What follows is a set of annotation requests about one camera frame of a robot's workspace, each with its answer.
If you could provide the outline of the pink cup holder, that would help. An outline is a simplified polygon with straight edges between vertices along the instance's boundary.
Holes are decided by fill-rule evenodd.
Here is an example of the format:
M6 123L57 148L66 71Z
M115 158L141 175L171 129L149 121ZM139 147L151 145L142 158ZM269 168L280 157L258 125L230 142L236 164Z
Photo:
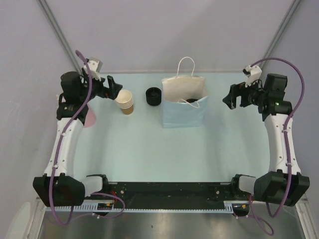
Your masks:
M88 111L85 117L84 127L89 128L92 127L96 122L96 115L92 110L91 106L88 104Z

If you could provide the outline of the light blue paper bag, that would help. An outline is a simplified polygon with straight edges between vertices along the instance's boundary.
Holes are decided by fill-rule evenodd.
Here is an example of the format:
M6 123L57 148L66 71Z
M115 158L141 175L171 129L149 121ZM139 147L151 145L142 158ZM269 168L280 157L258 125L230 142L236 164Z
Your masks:
M193 64L189 75L179 73L184 59L190 59ZM161 111L164 128L197 127L202 124L208 101L206 78L194 75L194 70L194 60L186 56L180 59L175 76L162 79ZM197 101L188 103L187 99Z

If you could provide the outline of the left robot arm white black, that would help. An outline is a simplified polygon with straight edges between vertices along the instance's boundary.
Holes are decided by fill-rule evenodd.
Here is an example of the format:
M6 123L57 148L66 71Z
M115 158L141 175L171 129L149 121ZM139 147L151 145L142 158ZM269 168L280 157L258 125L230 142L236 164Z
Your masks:
M104 174L91 174L78 181L73 177L73 164L79 136L94 114L85 101L96 96L114 100L122 85L112 76L90 79L83 72L67 72L61 76L62 93L58 98L57 135L44 174L35 177L33 188L45 206L80 206L94 194L99 199L109 196L110 186Z

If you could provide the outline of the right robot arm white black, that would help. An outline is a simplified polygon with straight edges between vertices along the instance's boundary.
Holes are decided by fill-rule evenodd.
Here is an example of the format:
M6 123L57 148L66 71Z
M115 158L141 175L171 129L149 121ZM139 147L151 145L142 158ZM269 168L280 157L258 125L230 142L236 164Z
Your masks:
M236 108L237 97L240 106L256 105L267 130L270 166L265 175L256 178L237 174L232 178L230 195L243 199L248 193L256 201L294 206L310 186L309 177L303 176L298 166L292 139L292 122L289 116L292 104L284 101L287 76L268 74L265 84L256 80L250 86L244 82L233 84L223 102L230 108Z

